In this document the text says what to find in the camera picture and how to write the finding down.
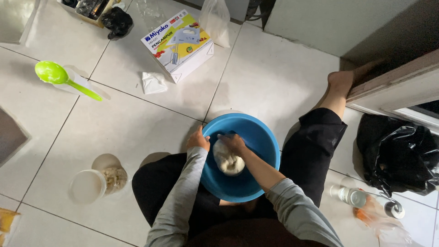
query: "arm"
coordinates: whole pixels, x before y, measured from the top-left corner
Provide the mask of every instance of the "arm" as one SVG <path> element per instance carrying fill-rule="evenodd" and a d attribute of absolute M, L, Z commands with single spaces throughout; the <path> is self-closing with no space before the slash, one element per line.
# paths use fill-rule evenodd
<path fill-rule="evenodd" d="M 187 241 L 189 217 L 210 148 L 209 137 L 205 139 L 201 130 L 199 126 L 187 142 L 187 162 L 149 230 L 145 247 L 180 247 Z"/>
<path fill-rule="evenodd" d="M 279 221 L 294 236 L 328 246 L 343 246 L 325 216 L 291 179 L 249 150 L 239 135 L 218 136 L 240 156 L 255 180 L 274 205 Z"/>

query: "black plastic bag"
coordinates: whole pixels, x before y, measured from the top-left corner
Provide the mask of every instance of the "black plastic bag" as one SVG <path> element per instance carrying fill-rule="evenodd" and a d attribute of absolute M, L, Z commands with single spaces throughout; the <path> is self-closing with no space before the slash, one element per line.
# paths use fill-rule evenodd
<path fill-rule="evenodd" d="M 407 190 L 425 196 L 439 185 L 439 150 L 428 128 L 364 114 L 356 141 L 364 178 L 388 196 Z"/>
<path fill-rule="evenodd" d="M 125 11 L 119 7 L 114 7 L 107 13 L 102 15 L 102 24 L 111 32 L 108 39 L 124 37 L 128 33 L 128 29 L 133 25 L 133 19 Z"/>

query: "hand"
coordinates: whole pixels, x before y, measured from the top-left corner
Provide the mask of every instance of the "hand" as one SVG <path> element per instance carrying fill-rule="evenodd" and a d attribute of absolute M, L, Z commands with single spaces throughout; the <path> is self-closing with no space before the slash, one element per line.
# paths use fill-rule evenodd
<path fill-rule="evenodd" d="M 190 149 L 191 147 L 202 147 L 206 149 L 206 151 L 209 152 L 210 149 L 210 136 L 203 137 L 202 133 L 203 126 L 198 125 L 197 130 L 191 134 L 189 137 L 189 140 L 186 143 L 187 149 Z"/>
<path fill-rule="evenodd" d="M 244 140 L 242 140 L 242 138 L 237 134 L 218 134 L 218 139 L 223 141 L 224 144 L 226 144 L 226 146 L 230 149 L 230 151 L 240 157 L 242 156 L 243 151 L 248 149 L 245 146 Z"/>

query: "yellow package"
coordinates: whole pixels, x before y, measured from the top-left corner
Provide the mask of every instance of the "yellow package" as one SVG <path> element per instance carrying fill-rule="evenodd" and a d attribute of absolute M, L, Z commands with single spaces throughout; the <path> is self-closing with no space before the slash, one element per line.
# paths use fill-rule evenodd
<path fill-rule="evenodd" d="M 0 247 L 6 247 L 9 240 L 11 240 L 20 220 L 20 215 L 20 213 L 0 208 Z"/>

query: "gray long sleeve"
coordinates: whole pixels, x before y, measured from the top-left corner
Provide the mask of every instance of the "gray long sleeve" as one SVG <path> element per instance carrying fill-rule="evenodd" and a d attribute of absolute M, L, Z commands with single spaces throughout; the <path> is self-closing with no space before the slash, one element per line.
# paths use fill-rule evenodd
<path fill-rule="evenodd" d="M 194 207 L 207 151 L 193 147 L 187 151 L 187 161 L 180 177 L 166 198 L 149 230 L 145 247 L 180 247 L 187 241 L 189 217 Z"/>
<path fill-rule="evenodd" d="M 330 247 L 343 246 L 325 216 L 291 179 L 277 183 L 266 197 L 274 205 L 279 221 L 294 236 Z"/>

